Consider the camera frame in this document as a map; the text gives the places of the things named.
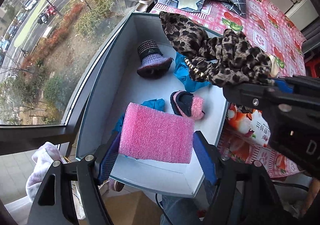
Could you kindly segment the pink navy fuzzy slipper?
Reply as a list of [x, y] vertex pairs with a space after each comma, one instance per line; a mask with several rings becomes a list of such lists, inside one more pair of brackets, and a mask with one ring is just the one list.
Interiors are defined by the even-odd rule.
[[204, 99], [186, 91], [176, 91], [170, 95], [170, 103], [174, 114], [193, 120], [204, 117]]

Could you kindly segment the white cardboard box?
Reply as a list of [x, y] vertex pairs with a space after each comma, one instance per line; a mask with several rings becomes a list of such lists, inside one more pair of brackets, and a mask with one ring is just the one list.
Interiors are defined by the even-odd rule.
[[[129, 103], [140, 104], [162, 98], [166, 112], [172, 112], [170, 95], [184, 86], [172, 71], [156, 80], [144, 79], [137, 74], [140, 66], [137, 47], [145, 40], [154, 40], [165, 57], [176, 56], [157, 14], [133, 13], [117, 26], [98, 64], [98, 73], [80, 127], [77, 159], [94, 153], [108, 141]], [[193, 198], [204, 176], [195, 155], [188, 164], [119, 155], [111, 177], [141, 190]]]

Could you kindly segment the large pink foam sponge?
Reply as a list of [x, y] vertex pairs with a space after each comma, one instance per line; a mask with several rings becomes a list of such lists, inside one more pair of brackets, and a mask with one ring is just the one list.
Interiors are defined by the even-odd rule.
[[119, 153], [136, 159], [188, 164], [194, 121], [136, 103], [127, 106]]

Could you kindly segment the pink strawberry tablecloth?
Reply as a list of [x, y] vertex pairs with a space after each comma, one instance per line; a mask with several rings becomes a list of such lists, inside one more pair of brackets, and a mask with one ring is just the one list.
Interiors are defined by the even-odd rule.
[[[229, 12], [219, 2], [206, 0], [200, 13], [184, 12], [162, 4], [156, 4], [152, 13], [167, 11], [180, 13], [219, 34], [224, 29], [242, 31], [252, 46], [266, 52], [272, 61], [271, 75], [304, 75], [305, 66], [301, 52], [305, 38], [294, 23], [269, 0], [246, 0], [246, 17]], [[252, 163], [261, 161], [270, 178], [281, 179], [299, 173], [298, 166], [285, 156], [272, 150], [249, 144], [229, 127], [227, 120], [218, 148], [229, 150], [232, 159]]]

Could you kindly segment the white pink fluffy cloth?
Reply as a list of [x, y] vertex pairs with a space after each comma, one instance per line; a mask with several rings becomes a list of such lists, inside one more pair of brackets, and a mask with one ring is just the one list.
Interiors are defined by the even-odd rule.
[[[38, 150], [34, 152], [31, 159], [34, 161], [35, 167], [34, 171], [27, 179], [25, 189], [29, 200], [33, 202], [37, 191], [53, 161], [59, 160], [62, 163], [68, 163], [68, 161], [63, 158], [57, 147], [50, 142], [46, 142], [44, 145], [39, 147]], [[71, 184], [77, 218], [79, 220], [84, 220], [86, 215], [82, 205], [78, 182], [72, 181]]]

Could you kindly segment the leopard print scarf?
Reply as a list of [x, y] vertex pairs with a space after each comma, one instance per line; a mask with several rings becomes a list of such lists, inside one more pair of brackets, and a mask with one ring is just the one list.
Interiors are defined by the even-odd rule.
[[243, 32], [225, 29], [222, 37], [210, 38], [202, 26], [184, 15], [162, 11], [159, 18], [170, 44], [185, 57], [193, 81], [220, 88], [240, 83], [274, 85], [270, 57], [251, 46]]

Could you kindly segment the blue cloth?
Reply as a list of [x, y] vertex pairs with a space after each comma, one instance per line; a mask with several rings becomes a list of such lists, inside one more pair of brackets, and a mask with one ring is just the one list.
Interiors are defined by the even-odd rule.
[[156, 133], [161, 130], [160, 119], [165, 101], [153, 99], [142, 104], [129, 103], [111, 133], [120, 134], [119, 153], [137, 159], [164, 161]]
[[174, 75], [184, 85], [185, 91], [195, 92], [198, 89], [210, 85], [209, 82], [193, 81], [189, 77], [189, 70], [186, 63], [184, 62], [184, 59], [185, 57], [183, 55], [176, 52]]

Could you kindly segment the purple knitted hat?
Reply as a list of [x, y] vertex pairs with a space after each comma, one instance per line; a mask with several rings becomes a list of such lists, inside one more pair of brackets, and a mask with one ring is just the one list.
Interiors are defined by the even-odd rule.
[[164, 57], [154, 40], [147, 40], [137, 48], [141, 66], [137, 74], [142, 78], [159, 79], [165, 75], [171, 67], [172, 57]]

